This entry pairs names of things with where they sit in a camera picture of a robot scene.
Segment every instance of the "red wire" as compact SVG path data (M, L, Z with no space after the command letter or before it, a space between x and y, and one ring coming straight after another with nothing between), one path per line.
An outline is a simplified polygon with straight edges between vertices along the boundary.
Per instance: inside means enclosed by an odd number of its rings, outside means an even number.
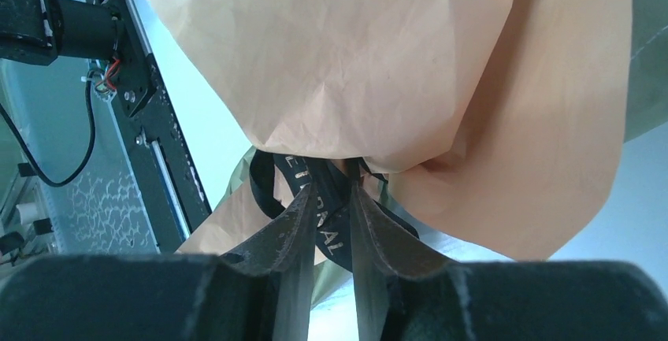
M111 83L111 81L109 81L109 80L114 78L118 74L118 71L120 70L118 68L120 63L121 63L120 60L114 61L113 64L109 67L109 69L107 69L107 71L105 73L105 76L104 76L103 81L104 81L105 85L107 87L109 87L109 89L111 89L112 91L116 91L117 89L116 89L116 86L113 85Z

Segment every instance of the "green fabric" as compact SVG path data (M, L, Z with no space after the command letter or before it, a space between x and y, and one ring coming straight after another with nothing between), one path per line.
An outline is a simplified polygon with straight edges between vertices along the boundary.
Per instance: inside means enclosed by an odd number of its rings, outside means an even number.
M248 168L251 166L251 160L253 159L254 154L255 154L255 147L252 146L243 155L243 157L241 157L239 164L237 164L236 168L234 168L234 170L232 171L232 175L230 176L230 182L228 183L228 188L227 190L225 190L225 194L223 195L221 202L229 198L229 196L232 195L232 193L235 192L236 189L241 187L243 181L245 181L246 178L248 178Z
M633 0L625 139L668 121L668 0Z

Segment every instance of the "black cable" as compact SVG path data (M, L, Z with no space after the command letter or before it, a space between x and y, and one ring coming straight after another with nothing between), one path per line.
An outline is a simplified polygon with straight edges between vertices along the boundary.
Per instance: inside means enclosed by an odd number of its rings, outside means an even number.
M88 149L86 150L86 154L83 156L83 160L81 161L81 164L79 164L79 167L76 168L74 173L72 173L69 177L67 177L65 180L61 182L54 182L49 177L44 174L44 171L37 165L37 161L35 161L35 158L32 156L32 153L28 149L28 146L26 145L25 141L23 140L23 137L19 133L19 130L17 129L17 126L14 124L12 121L12 118L9 117L9 114L5 110L5 108L2 106L0 103L0 115L5 119L5 122L9 126L9 130L14 134L14 137L17 139L17 142L20 145L20 148L23 150L23 153L25 154L25 157L28 159L28 162L32 166L32 169L35 171L35 174L37 177L39 177L44 183L51 187L63 187L66 184L74 181L75 178L81 173L82 170L86 167L86 164L88 163L88 160L91 159L91 155L93 154L93 147L95 146L95 117L93 115L93 104L91 102L91 91L93 88L93 76L95 74L99 74L98 70L92 69L88 71L88 74L86 75L86 111L88 113L88 123L89 127L91 130L91 135L88 140Z
M16 261L18 259L19 259L19 255L16 254L16 255L12 256L9 260L0 262L0 266L7 265L7 264L12 264L12 266L14 266L14 263L16 263Z

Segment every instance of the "crumpled brown paper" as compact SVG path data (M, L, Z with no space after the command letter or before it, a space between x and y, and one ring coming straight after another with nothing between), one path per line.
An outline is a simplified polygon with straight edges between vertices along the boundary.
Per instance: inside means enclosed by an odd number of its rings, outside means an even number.
M545 258L608 195L631 0L149 1L255 146L363 156L442 232Z

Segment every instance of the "black ribbon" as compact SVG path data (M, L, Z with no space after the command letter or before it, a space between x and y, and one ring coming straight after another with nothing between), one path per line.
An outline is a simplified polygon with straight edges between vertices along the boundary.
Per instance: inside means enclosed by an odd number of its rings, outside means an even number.
M318 193L315 214L318 218L316 246L327 258L352 272L349 210L351 182L359 179L359 166L369 171L366 163L361 158L347 161L352 177L349 178L329 160L270 154L256 150L250 162L250 188L262 212L271 219L275 219L285 210L285 207L273 197L274 166L284 175L294 196L304 185L316 183ZM418 231L413 226L380 203L376 204L390 219L419 239Z

